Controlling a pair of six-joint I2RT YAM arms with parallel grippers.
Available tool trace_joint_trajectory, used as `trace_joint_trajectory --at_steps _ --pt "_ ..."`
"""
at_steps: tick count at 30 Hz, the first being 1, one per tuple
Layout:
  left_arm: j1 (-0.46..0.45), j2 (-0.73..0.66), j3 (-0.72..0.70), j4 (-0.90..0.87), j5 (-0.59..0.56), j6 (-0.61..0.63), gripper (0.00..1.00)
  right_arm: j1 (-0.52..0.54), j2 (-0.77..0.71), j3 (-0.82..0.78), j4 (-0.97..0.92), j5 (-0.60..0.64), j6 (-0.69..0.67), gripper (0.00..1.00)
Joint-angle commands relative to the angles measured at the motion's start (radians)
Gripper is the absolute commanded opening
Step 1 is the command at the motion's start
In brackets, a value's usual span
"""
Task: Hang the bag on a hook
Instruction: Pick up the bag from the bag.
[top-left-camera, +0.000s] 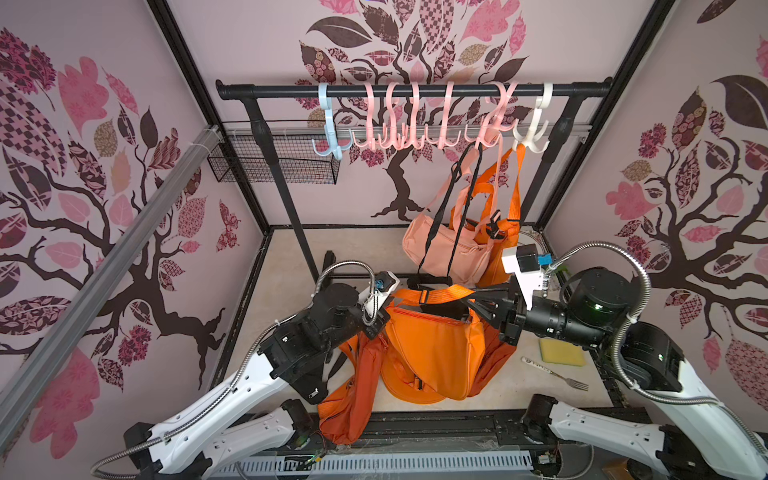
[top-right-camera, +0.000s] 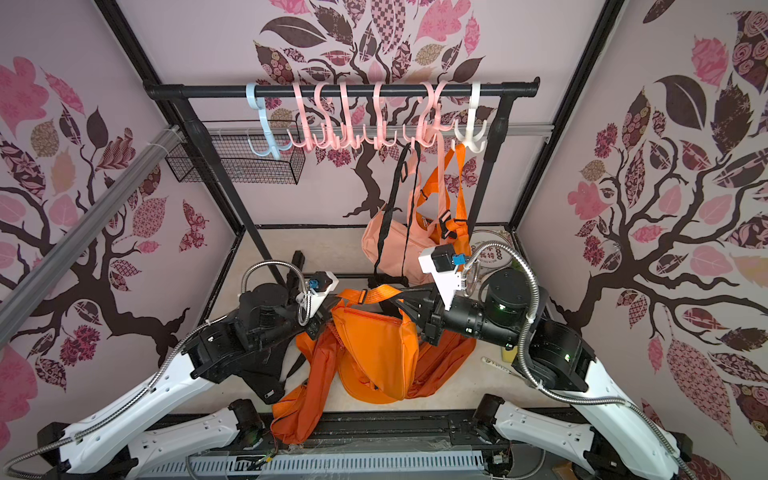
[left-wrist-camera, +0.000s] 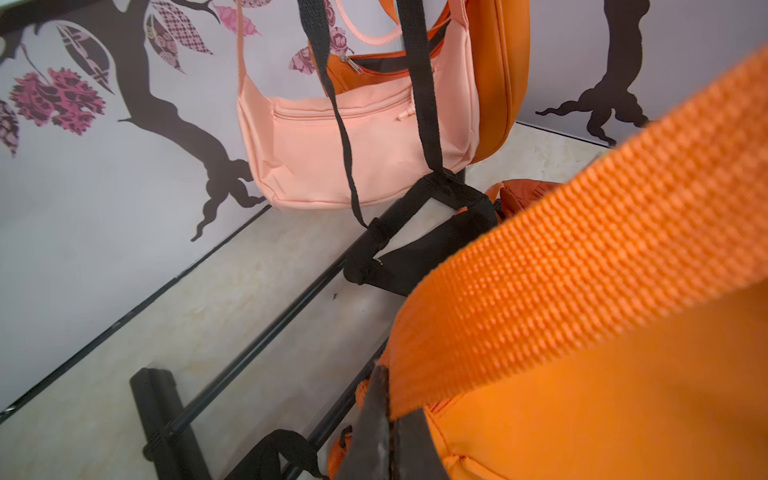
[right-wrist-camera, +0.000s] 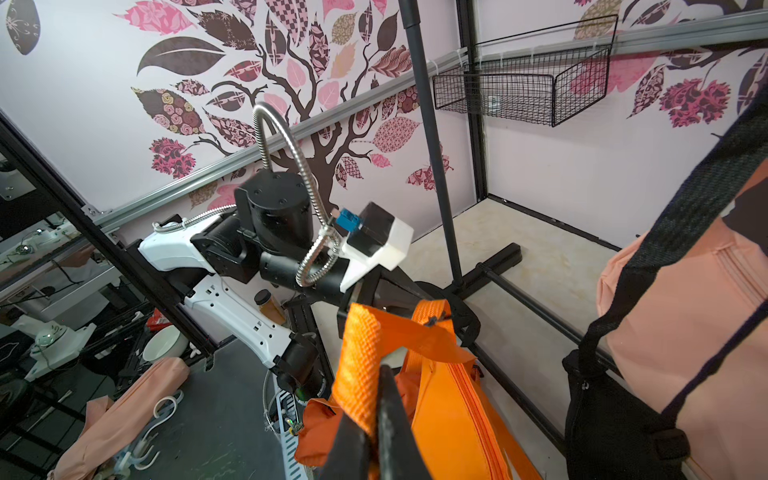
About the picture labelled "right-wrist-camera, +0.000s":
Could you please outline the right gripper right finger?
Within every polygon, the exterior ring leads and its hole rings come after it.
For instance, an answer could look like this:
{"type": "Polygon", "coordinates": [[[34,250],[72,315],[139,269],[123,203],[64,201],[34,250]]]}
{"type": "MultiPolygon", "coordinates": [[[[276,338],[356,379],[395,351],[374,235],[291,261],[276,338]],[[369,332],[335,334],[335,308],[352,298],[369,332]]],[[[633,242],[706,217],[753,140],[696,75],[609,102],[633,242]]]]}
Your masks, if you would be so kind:
{"type": "Polygon", "coordinates": [[[388,365],[379,369],[377,451],[381,479],[431,479],[415,441],[395,375],[388,365]]]}

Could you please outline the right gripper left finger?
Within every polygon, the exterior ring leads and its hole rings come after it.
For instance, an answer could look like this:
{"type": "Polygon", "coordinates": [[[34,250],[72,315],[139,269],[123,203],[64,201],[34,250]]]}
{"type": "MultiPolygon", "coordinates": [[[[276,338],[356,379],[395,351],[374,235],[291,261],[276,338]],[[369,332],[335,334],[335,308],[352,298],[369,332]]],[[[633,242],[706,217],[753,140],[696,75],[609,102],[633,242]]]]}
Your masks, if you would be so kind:
{"type": "Polygon", "coordinates": [[[370,436],[349,416],[343,414],[332,449],[320,480],[365,480],[371,465],[370,436]]]}

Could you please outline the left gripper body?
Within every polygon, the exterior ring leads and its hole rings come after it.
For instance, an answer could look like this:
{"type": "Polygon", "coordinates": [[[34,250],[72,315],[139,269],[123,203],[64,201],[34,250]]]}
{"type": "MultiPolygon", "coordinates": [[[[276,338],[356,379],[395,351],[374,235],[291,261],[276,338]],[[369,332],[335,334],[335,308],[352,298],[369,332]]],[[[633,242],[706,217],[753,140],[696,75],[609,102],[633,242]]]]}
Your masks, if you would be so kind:
{"type": "Polygon", "coordinates": [[[462,345],[473,344],[481,322],[466,302],[451,288],[412,280],[401,268],[388,271],[376,267],[342,296],[337,312],[338,337],[342,338],[349,308],[353,303],[372,306],[401,317],[410,317],[421,300],[447,300],[456,335],[462,345]]]}

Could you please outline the orange strap bag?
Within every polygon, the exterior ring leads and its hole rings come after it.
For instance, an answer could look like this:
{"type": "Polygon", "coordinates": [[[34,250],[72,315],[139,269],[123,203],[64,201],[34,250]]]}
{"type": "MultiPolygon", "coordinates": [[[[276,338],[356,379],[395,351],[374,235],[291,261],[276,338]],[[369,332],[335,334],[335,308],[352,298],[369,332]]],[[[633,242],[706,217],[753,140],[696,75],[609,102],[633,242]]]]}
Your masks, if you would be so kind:
{"type": "Polygon", "coordinates": [[[394,375],[431,479],[538,479],[540,473],[481,386],[476,357],[459,346],[450,305],[420,301],[410,317],[351,305],[328,400],[304,411],[295,459],[318,469],[346,414],[371,438],[367,479],[381,479],[377,451],[379,369],[394,375]]]}

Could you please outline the black sling bag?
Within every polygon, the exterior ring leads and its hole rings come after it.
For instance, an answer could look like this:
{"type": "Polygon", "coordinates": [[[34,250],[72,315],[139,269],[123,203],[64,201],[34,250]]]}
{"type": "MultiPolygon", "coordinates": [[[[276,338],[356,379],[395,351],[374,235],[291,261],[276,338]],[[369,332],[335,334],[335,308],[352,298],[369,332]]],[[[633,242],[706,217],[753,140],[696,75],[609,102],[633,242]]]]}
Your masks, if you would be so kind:
{"type": "Polygon", "coordinates": [[[572,479],[767,475],[767,94],[613,257],[563,361],[572,479]]]}

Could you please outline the salmon pink sling bag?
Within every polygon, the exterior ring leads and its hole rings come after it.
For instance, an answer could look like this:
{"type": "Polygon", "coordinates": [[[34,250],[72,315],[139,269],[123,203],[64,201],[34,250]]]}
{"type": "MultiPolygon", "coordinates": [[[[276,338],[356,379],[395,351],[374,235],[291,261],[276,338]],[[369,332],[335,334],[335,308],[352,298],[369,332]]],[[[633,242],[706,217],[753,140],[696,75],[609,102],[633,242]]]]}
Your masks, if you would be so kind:
{"type": "MultiPolygon", "coordinates": [[[[632,392],[661,411],[767,299],[767,168],[761,166],[607,344],[632,392]]],[[[700,479],[767,476],[767,326],[690,394],[677,419],[700,479]]]]}

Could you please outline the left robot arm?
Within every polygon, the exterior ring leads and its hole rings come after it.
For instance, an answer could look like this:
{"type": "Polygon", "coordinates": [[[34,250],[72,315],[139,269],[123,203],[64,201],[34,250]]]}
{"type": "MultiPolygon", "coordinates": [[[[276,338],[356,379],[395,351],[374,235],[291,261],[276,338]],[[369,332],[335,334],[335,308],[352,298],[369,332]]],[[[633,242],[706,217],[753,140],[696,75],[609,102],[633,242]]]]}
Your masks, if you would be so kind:
{"type": "Polygon", "coordinates": [[[232,204],[192,218],[155,224],[133,244],[134,258],[161,276],[179,303],[200,312],[245,344],[301,400],[328,397],[332,385],[308,334],[270,319],[231,287],[255,277],[338,308],[353,304],[408,317],[423,300],[447,300],[463,345],[480,322],[462,299],[401,268],[412,228],[375,203],[331,215],[287,123],[266,102],[253,109],[262,167],[236,188],[232,204]]]}

